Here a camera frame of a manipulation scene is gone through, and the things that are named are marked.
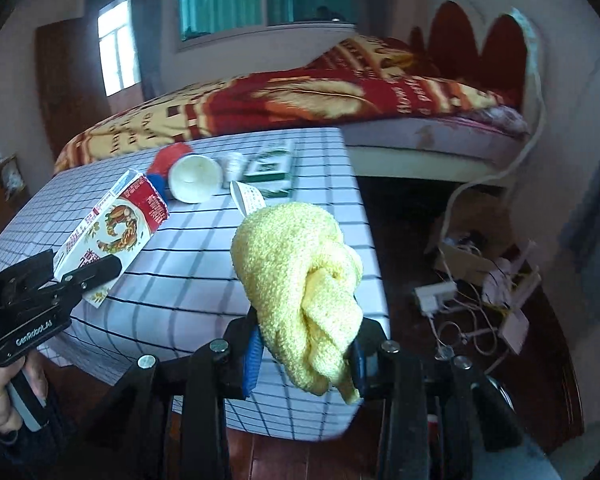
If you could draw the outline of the white printed paper cup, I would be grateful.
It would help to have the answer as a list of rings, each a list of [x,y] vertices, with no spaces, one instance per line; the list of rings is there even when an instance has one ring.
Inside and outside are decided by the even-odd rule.
[[[238,211],[244,217],[248,217],[253,212],[266,206],[260,191],[252,185],[242,182],[230,182],[230,196],[232,196]]]

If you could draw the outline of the small white cup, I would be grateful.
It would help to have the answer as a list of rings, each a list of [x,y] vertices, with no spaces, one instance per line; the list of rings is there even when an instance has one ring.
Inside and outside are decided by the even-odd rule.
[[[237,181],[242,177],[248,164],[248,158],[239,152],[229,152],[223,158],[225,180],[227,183]]]

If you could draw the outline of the red white food box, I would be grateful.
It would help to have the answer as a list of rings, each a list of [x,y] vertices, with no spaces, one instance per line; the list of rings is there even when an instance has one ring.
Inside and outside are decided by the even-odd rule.
[[[115,256],[125,271],[169,218],[166,202],[136,170],[125,171],[54,255],[54,277]]]

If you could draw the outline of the brown cardboard box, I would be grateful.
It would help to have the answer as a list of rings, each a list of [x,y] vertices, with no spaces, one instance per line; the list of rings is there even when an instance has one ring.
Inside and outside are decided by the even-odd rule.
[[[442,278],[452,275],[481,287],[490,274],[499,274],[498,260],[515,244],[508,209],[493,195],[476,191],[463,193],[451,210],[449,229],[440,238],[440,218],[431,233],[428,249],[434,252],[434,270]]]

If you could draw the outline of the white checkered tablecloth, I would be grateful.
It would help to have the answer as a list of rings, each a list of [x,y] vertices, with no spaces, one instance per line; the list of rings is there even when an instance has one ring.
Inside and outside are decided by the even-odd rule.
[[[250,132],[198,140],[197,154],[253,156],[272,146],[294,146],[291,198],[329,211],[344,239],[362,258],[355,298],[364,314],[389,321],[372,234],[358,182],[336,128]],[[142,151],[58,174],[41,188],[0,234],[0,266],[65,243],[90,209],[126,170],[154,159]],[[116,382],[132,359],[187,356],[224,333],[249,302],[230,261],[230,242],[242,217],[230,194],[199,205],[171,202],[170,217],[148,240],[99,307],[79,304],[68,330],[50,340],[46,356],[71,363],[103,382]],[[356,407],[337,391],[324,396],[296,388],[272,356],[265,356],[256,390],[226,408],[230,428],[300,441],[340,437]]]

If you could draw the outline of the bed with red headboard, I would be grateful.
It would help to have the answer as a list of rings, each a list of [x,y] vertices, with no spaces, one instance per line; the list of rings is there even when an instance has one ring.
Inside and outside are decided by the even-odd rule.
[[[535,101],[536,35],[524,14],[499,16],[486,40],[478,42],[465,11],[448,1],[439,6],[429,32],[414,28],[401,41],[433,62],[441,77],[498,92],[506,104],[454,116],[401,116],[332,126],[343,128],[355,148],[439,153],[482,160],[495,168],[509,165],[530,141],[524,110]]]

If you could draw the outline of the brown wooden door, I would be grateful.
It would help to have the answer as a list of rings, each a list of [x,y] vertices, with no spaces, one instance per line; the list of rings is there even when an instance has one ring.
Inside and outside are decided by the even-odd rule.
[[[54,156],[67,142],[111,115],[92,18],[70,18],[35,29],[38,102]]]

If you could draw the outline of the green white carton box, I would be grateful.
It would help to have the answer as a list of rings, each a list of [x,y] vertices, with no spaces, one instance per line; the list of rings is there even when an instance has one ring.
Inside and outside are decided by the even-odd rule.
[[[294,180],[293,140],[268,144],[249,159],[239,181],[256,188],[264,197],[287,197]]]

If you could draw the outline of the yellow fluffy towel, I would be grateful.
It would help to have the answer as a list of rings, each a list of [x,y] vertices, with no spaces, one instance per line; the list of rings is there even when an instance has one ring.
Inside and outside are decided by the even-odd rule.
[[[307,203],[253,211],[230,248],[238,280],[257,312],[268,351],[299,389],[344,403],[360,398],[348,361],[363,321],[354,298],[363,263],[336,219]]]

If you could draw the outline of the red yellow patterned blanket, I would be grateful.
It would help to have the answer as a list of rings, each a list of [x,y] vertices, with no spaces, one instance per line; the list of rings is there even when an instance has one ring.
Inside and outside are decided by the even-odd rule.
[[[441,77],[404,41],[355,35],[305,66],[196,82],[114,114],[74,136],[54,171],[214,136],[454,116],[506,102],[498,92]]]

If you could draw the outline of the white power strip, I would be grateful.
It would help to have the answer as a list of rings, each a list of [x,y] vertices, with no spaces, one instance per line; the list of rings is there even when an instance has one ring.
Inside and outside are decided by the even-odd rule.
[[[437,284],[419,286],[414,289],[420,312],[431,318],[440,311],[447,301],[452,301],[457,294],[457,284],[444,281]]]

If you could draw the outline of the red paper cup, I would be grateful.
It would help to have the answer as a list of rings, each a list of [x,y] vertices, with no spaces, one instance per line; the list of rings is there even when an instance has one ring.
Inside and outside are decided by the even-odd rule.
[[[167,179],[172,166],[182,157],[193,154],[193,149],[186,143],[176,142],[159,150],[146,170],[146,174]]]

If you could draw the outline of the small bright window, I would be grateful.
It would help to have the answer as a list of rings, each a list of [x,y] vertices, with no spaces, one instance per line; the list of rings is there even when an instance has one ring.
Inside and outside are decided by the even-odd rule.
[[[114,0],[101,8],[97,18],[98,46],[106,96],[140,82],[132,26],[131,0]]]

